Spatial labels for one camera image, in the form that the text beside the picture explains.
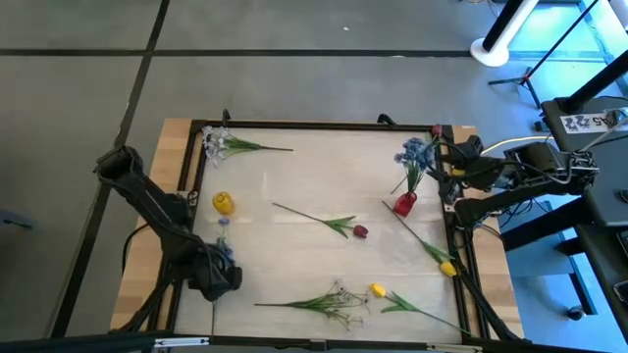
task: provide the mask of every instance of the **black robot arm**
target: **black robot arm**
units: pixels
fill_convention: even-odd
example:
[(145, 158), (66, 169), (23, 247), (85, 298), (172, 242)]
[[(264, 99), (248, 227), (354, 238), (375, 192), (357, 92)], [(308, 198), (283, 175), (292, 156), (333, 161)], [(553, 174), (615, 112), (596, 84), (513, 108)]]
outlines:
[(144, 172), (142, 160), (131, 147), (116, 148), (99, 158), (94, 170), (100, 182), (113, 187), (153, 228), (170, 270), (157, 284), (138, 317), (127, 330), (135, 330), (145, 319), (154, 301), (167, 287), (164, 281), (187, 279), (188, 286), (198, 289), (209, 301), (229, 290), (239, 288), (241, 268), (219, 247), (205, 243), (187, 228), (191, 217), (187, 201), (176, 194), (165, 193)]
[[(457, 225), (473, 228), (492, 212), (546, 194), (582, 194), (598, 173), (591, 152), (559, 152), (548, 143), (529, 143), (504, 152), (505, 158), (483, 157), (478, 136), (453, 145), (442, 162), (452, 165), (451, 175), (429, 172), (440, 183), (439, 194), (453, 204)], [(460, 190), (476, 188), (503, 192), (485, 199), (456, 199)]]

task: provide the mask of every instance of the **red vase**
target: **red vase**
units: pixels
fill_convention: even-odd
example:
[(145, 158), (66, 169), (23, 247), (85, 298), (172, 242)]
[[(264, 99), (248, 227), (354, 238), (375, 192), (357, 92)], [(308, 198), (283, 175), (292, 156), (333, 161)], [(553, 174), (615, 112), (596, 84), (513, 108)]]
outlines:
[(416, 202), (416, 194), (413, 191), (408, 191), (396, 199), (392, 210), (398, 215), (406, 217), (412, 210), (414, 202)]

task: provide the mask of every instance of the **red tulip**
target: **red tulip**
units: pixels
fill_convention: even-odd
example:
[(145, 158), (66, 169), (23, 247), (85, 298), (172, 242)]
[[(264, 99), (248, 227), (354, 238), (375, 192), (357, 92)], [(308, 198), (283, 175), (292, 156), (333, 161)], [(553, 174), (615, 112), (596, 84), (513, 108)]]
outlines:
[(443, 127), (440, 125), (432, 126), (432, 135), (441, 136), (443, 134)]
[(366, 238), (366, 234), (369, 233), (369, 229), (365, 226), (357, 225), (353, 228), (353, 235), (361, 238)]

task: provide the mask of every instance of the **yellow tulip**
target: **yellow tulip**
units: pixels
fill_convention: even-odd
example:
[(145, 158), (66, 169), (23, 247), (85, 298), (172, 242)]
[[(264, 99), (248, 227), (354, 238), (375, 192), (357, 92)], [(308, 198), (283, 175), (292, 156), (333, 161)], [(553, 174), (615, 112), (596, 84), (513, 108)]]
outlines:
[(212, 198), (212, 205), (219, 214), (228, 216), (234, 212), (234, 200), (227, 192), (219, 192)]
[(445, 275), (449, 277), (454, 277), (457, 275), (455, 267), (449, 261), (443, 262), (441, 264), (441, 271), (443, 271)]
[(386, 296), (386, 289), (377, 283), (371, 283), (371, 291), (376, 298), (384, 298)]

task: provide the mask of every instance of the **label sticker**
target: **label sticker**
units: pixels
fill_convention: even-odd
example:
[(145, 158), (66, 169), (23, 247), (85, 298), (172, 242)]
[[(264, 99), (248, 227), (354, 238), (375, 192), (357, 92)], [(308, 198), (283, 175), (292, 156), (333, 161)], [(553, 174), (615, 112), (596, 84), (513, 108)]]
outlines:
[[(618, 123), (613, 115), (606, 113), (565, 116), (560, 117), (560, 121), (567, 133), (607, 132)], [(628, 125), (621, 126), (618, 131), (628, 131)]]

